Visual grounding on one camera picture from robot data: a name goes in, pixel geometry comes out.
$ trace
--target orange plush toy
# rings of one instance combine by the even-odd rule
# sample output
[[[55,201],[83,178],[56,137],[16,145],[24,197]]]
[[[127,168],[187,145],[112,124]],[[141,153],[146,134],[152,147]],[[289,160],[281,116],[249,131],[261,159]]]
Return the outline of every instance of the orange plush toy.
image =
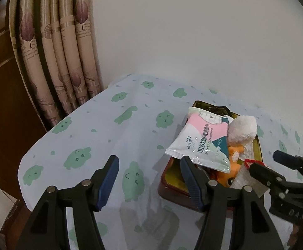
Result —
[[[239,169],[240,165],[237,163],[239,154],[244,152],[244,147],[242,145],[238,147],[228,147],[229,151],[229,160],[230,160],[230,173],[224,173],[218,171],[217,181],[221,183],[224,187],[230,187],[232,182],[234,181]]]

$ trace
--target brown tray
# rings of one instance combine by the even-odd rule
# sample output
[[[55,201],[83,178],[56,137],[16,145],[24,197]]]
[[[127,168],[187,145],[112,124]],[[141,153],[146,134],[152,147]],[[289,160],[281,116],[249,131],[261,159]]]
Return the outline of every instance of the brown tray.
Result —
[[[224,114],[227,114],[232,118],[236,118],[239,116],[238,114],[231,112],[225,106],[215,106],[202,101],[195,101],[193,107],[198,107],[209,112],[210,110],[220,110],[221,112],[225,112]],[[253,152],[255,160],[262,162],[262,154],[258,136],[256,136],[253,141]],[[158,192],[159,195],[166,200],[177,203],[184,207],[197,210],[197,208],[192,203],[188,188],[186,187],[184,179],[181,175],[179,159],[173,157],[170,158],[167,166],[165,167],[162,173]]]

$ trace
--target tablecloth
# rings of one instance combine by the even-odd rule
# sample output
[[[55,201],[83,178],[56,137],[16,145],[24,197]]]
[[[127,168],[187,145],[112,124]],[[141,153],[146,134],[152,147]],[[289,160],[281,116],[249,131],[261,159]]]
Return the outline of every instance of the tablecloth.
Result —
[[[157,187],[169,160],[165,149],[181,131],[195,100],[255,116],[264,163],[289,181],[303,182],[297,171],[272,160],[275,150],[303,155],[300,130],[270,117],[257,105],[206,89],[138,74],[122,78],[62,120],[26,153],[18,171],[26,205],[33,210],[49,185],[69,188],[90,178],[114,154],[119,157],[119,173],[107,205],[95,214],[105,248],[193,249],[203,214],[162,199]],[[265,207],[270,207],[269,194],[265,194]],[[285,245],[292,224],[271,218]],[[78,249],[71,209],[67,219],[71,249]],[[224,249],[230,230],[228,218]]]

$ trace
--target wooden door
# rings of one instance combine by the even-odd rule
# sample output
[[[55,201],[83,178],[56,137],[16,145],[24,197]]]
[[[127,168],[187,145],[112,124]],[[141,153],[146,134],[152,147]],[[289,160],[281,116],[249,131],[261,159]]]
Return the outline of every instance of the wooden door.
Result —
[[[45,133],[17,66],[7,22],[7,0],[0,3],[0,188],[21,197],[17,171],[24,154]]]

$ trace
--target beige curtain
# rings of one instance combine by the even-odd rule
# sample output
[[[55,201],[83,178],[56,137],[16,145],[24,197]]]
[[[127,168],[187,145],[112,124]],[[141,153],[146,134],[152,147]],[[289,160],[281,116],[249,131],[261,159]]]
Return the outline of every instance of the beige curtain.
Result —
[[[53,127],[101,91],[89,0],[10,0],[16,61],[35,109]]]

